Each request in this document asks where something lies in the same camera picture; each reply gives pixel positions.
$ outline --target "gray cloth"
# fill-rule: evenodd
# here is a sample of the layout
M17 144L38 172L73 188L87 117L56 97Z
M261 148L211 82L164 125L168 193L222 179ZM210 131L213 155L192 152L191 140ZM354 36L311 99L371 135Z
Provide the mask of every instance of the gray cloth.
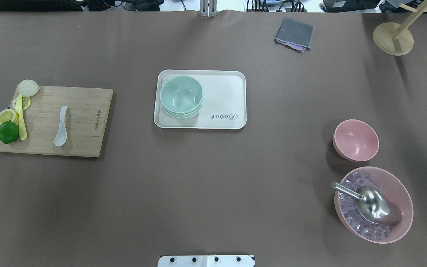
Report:
M301 53L311 49L315 26L285 17L274 40Z

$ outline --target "large pink bowl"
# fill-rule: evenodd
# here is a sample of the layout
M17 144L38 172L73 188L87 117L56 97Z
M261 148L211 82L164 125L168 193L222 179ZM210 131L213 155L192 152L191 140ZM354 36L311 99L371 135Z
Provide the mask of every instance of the large pink bowl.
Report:
M400 210L403 212L403 218L400 223L393 227L393 230L391 231L391 234L388 237L385 237L382 240L369 240L355 232L352 227L350 227L350 225L345 221L345 217L342 214L342 211L340 210L339 192L336 191L334 196L334 204L335 211L337 212L337 215L339 216L340 220L346 226L347 229L349 229L355 235L365 239L366 241L378 244L388 244L400 240L410 230L414 216L413 203L411 201L410 194L408 194L408 191L406 190L405 186L393 174L390 174L388 171L377 167L360 167L354 169L353 171L349 172L342 179L342 181L340 181L340 184L344 182L347 176L349 176L355 171L360 171L362 174L371 174L373 176L375 184L383 189L382 195L389 201L398 205Z
M332 138L335 150L344 159L364 162L378 152L378 136L368 124L360 120L346 120L340 123Z

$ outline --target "white metal plate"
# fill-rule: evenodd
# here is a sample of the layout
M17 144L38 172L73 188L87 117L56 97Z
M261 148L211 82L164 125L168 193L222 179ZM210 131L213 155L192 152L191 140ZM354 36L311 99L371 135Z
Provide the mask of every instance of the white metal plate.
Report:
M203 88L203 104L198 115L178 119L169 115L161 105L159 93L169 79L191 76ZM161 128L241 129L246 124L246 79L239 71L172 70L158 76L154 123Z
M251 255L163 256L158 267L254 267Z

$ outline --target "wooden cutting board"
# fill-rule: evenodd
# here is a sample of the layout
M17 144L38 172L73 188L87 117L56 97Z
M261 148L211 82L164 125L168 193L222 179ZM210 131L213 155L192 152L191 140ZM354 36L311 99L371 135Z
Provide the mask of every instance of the wooden cutting board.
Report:
M16 90L11 102L18 95ZM24 111L27 139L10 144L0 141L0 152L99 157L112 96L111 89L40 86ZM56 147L54 138L64 105L68 106L67 141Z

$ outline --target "wooden stand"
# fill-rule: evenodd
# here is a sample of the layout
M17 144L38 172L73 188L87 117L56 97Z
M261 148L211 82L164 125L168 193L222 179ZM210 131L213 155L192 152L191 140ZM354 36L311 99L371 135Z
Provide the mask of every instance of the wooden stand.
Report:
M393 56L403 56L408 54L413 48L413 35L408 30L408 27L410 27L421 14L427 12L427 0L424 0L417 9L404 4L400 4L400 7L413 12L403 24L386 22L378 25L373 31L373 41L378 48Z

